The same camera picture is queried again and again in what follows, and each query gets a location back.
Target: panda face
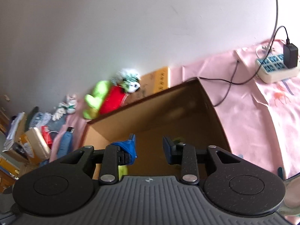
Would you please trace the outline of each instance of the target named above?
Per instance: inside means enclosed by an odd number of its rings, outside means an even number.
[[[139,88],[141,87],[141,85],[138,82],[130,82],[128,84],[128,93],[133,93],[136,92]]]

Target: black cable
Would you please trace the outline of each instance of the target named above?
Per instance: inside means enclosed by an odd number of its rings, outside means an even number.
[[[272,49],[272,45],[273,45],[273,43],[274,43],[276,34],[277,34],[277,32],[279,31],[280,28],[284,28],[284,29],[285,29],[285,32],[286,32],[286,44],[289,44],[289,43],[290,43],[290,39],[289,39],[289,35],[287,34],[287,29],[286,29],[286,27],[284,27],[283,25],[279,26],[279,27],[277,28],[275,34],[274,34],[274,37],[272,38],[271,46],[270,46],[270,48],[269,48],[269,50],[268,50],[268,52],[267,52],[267,54],[266,54],[266,56],[265,56],[265,58],[264,58],[263,60],[266,60],[266,59],[267,59],[267,57],[268,57],[268,55],[269,55],[269,53],[270,53],[270,51],[271,51],[271,49]],[[191,78],[191,79],[198,78],[198,79],[201,79],[201,80],[212,80],[212,81],[215,81],[215,80],[221,80],[221,81],[224,81],[224,82],[227,82],[227,83],[230,84],[230,86],[229,86],[229,88],[228,88],[228,90],[227,90],[227,92],[226,92],[225,97],[224,97],[218,104],[214,105],[214,107],[219,106],[219,105],[226,99],[226,97],[227,97],[227,95],[228,95],[228,93],[229,93],[229,90],[230,90],[230,88],[231,88],[231,85],[240,86],[240,85],[244,85],[244,84],[248,83],[250,80],[252,80],[252,79],[256,76],[256,74],[258,73],[258,71],[260,70],[260,68],[261,68],[261,66],[262,66],[262,64],[260,64],[260,66],[258,67],[258,69],[256,70],[256,72],[255,72],[249,79],[247,79],[246,81],[240,82],[240,83],[235,83],[235,82],[232,82],[232,80],[233,80],[233,77],[234,77],[234,75],[235,75],[235,73],[236,73],[238,63],[239,63],[239,61],[237,61],[237,63],[236,63],[236,67],[235,67],[235,69],[234,69],[234,73],[233,73],[233,75],[232,75],[230,81],[229,81],[229,80],[226,80],[226,79],[209,79],[209,78],[205,78],[205,77],[193,77],[193,78]]]

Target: blue bottle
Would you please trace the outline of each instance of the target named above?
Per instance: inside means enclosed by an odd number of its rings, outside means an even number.
[[[61,158],[72,151],[73,131],[73,127],[68,127],[67,131],[62,136],[59,144],[59,149],[56,154],[57,158]]]

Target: gray ridged plate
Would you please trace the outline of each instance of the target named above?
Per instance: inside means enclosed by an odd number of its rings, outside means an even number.
[[[179,183],[174,176],[125,176],[103,186],[80,210],[60,217],[23,214],[14,225],[287,225],[279,214],[242,218],[211,205],[196,186]]]

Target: orange flamingo print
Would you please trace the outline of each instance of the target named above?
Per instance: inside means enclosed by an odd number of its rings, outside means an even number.
[[[275,106],[277,106],[276,100],[279,100],[283,104],[283,102],[281,101],[282,97],[284,98],[285,103],[287,103],[287,99],[289,100],[289,102],[291,102],[291,100],[285,95],[284,88],[281,85],[276,85],[276,88],[279,89],[280,92],[275,92],[273,94]]]

